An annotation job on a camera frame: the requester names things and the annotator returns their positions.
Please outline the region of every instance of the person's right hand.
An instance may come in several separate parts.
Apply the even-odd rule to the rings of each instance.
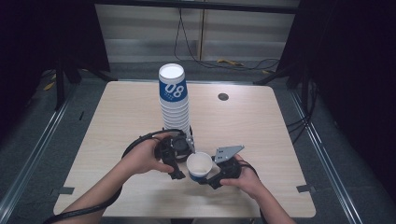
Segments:
[[[236,154],[234,156],[237,161],[241,164],[247,164],[242,161],[242,157]],[[242,172],[239,178],[237,179],[221,179],[220,184],[224,186],[236,186],[240,188],[242,191],[247,193],[252,199],[257,198],[257,193],[261,191],[261,189],[265,189],[265,186],[262,184],[260,179],[256,176],[252,169],[248,167],[242,167]]]

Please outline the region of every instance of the human hand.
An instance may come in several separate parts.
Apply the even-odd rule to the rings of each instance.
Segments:
[[[124,168],[128,175],[143,174],[150,170],[157,170],[164,173],[172,173],[172,166],[159,162],[154,156],[154,148],[170,133],[160,133],[155,138],[146,140],[134,147],[120,161],[119,165]]]
[[[234,156],[240,164],[248,164],[236,154]],[[264,184],[256,176],[254,171],[248,167],[242,167],[241,175],[237,179],[221,179],[220,184],[224,186],[235,186],[247,193],[252,199],[257,199],[257,193],[265,189]]]

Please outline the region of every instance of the table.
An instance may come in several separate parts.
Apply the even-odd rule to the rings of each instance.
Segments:
[[[196,149],[215,155],[217,147],[244,145],[239,154],[256,168],[261,181],[291,217],[316,213],[303,173],[269,87],[188,83],[190,118]],[[219,99],[220,93],[229,96]],[[139,135],[159,131],[163,118],[157,82],[109,82],[96,108],[54,213],[61,213],[119,160]],[[185,163],[179,165],[187,174]],[[209,176],[216,174],[218,168]],[[235,187],[212,189],[189,177],[172,180],[150,171],[123,186],[106,217],[259,217],[258,205]]]

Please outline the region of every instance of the blue label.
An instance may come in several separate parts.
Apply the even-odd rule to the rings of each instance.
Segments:
[[[165,84],[160,81],[160,96],[167,102],[178,102],[186,98],[186,79],[177,84]]]

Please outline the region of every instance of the gray carpet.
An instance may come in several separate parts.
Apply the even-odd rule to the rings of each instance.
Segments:
[[[194,62],[178,62],[185,68],[186,79],[205,81],[252,82],[265,77],[258,70],[236,72],[220,68],[208,69]],[[158,69],[164,63],[113,63],[113,77],[126,79],[157,79]],[[245,62],[254,66],[256,62]],[[73,99],[24,193],[17,203],[8,223],[41,223],[52,215],[57,200],[50,195],[53,189],[63,186],[68,171],[88,129],[94,110],[106,83],[88,72],[82,72]],[[32,103],[21,122],[3,142],[0,150],[0,197],[27,160],[40,134],[45,129],[56,103],[55,90],[42,91],[47,84],[43,79]],[[285,123],[299,119],[286,79],[276,79],[269,84],[276,94]],[[336,170],[355,203],[363,223],[396,223],[396,209],[388,194],[375,179],[371,170],[351,148],[342,132],[336,128],[326,106],[318,98],[313,122],[322,138]],[[294,139],[298,132],[290,135]],[[332,189],[318,155],[306,133],[294,145],[306,182],[317,192],[312,198],[317,209],[313,218],[296,218],[298,223],[349,223],[347,216]],[[103,218],[102,223],[119,223],[120,219]]]

